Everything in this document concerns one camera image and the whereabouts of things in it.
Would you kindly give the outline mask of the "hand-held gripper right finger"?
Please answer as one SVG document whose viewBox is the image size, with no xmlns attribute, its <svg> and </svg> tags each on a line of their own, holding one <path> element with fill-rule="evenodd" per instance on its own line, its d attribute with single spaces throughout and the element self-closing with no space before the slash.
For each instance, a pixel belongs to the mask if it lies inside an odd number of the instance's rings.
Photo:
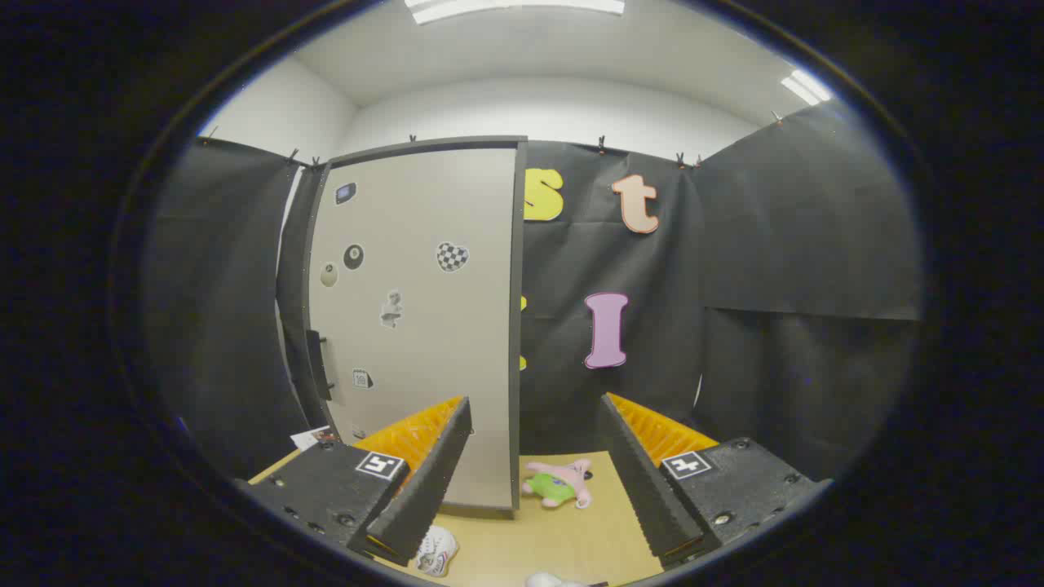
<svg viewBox="0 0 1044 587">
<path fill-rule="evenodd" d="M 752 539 L 831 486 L 751 438 L 717 442 L 612 393 L 600 399 L 599 435 L 665 569 Z"/>
</svg>

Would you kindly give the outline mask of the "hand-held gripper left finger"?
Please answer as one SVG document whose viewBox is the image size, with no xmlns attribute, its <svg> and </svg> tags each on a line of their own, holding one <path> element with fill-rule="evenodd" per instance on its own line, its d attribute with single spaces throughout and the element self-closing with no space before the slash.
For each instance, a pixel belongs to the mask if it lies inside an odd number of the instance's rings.
<svg viewBox="0 0 1044 587">
<path fill-rule="evenodd" d="M 240 490 L 330 549 L 404 566 L 443 504 L 472 431 L 454 397 L 354 444 L 321 439 Z"/>
</svg>

